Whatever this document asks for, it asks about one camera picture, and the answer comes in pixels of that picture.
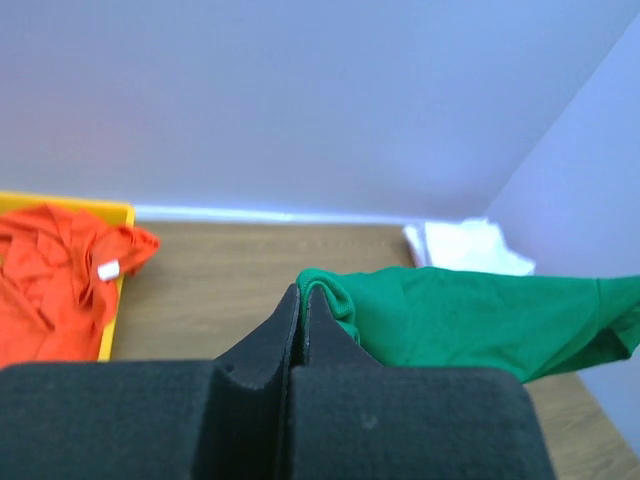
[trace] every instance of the green fabric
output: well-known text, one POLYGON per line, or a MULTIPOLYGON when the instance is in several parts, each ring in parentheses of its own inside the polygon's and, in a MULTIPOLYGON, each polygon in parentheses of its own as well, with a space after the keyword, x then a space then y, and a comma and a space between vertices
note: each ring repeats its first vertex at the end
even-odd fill
POLYGON ((628 359, 640 276, 585 279, 392 267, 300 273, 305 320, 320 285, 340 325, 388 366, 496 367, 528 382, 628 359))

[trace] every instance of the red cloth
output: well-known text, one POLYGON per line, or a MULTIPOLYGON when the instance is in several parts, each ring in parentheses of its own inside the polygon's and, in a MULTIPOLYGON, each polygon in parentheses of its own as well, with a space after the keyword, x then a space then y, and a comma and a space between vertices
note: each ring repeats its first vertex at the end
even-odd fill
POLYGON ((117 260, 135 273, 159 245, 143 229, 55 205, 0 216, 0 367, 96 360, 118 305, 115 279, 98 267, 117 260))

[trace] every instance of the yellow container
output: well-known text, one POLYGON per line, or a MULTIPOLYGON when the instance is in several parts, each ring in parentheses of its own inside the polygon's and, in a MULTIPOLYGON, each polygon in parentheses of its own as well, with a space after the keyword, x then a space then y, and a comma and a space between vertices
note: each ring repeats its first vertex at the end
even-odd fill
MULTIPOLYGON (((43 203, 53 203, 70 210, 88 210, 89 212, 102 218, 109 225, 133 226, 136 216, 134 208, 126 203, 101 202, 96 200, 85 200, 82 198, 53 197, 47 195, 31 195, 25 193, 0 191, 0 215, 11 210, 33 207, 36 205, 41 205, 43 203)), ((118 287, 118 296, 122 294, 123 279, 124 277, 121 276, 116 281, 116 285, 118 287)), ((113 320, 109 322, 109 324, 102 332, 100 353, 98 354, 98 360, 101 362, 108 362, 111 358, 111 348, 113 346, 113 335, 115 332, 116 318, 117 310, 116 315, 113 317, 113 320)))

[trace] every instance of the white wall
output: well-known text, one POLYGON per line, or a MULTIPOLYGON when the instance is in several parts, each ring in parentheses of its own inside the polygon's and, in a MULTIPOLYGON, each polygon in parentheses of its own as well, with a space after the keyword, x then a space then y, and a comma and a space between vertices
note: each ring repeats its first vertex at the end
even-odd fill
POLYGON ((1 10, 0 188, 458 216, 484 211, 640 1, 1 10))
MULTIPOLYGON (((539 273, 640 272, 640 17, 488 214, 539 273)), ((640 352, 582 376, 640 455, 640 352)))

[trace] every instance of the wooden floor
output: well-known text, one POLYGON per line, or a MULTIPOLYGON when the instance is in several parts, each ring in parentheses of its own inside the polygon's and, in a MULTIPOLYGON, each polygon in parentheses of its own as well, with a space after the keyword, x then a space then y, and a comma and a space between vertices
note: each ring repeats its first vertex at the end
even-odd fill
MULTIPOLYGON (((143 226, 163 246, 125 282, 116 359, 216 357, 267 318, 306 267, 346 273, 410 264, 398 228, 143 226)), ((576 375, 529 390, 560 479, 640 479, 638 459, 576 375)))

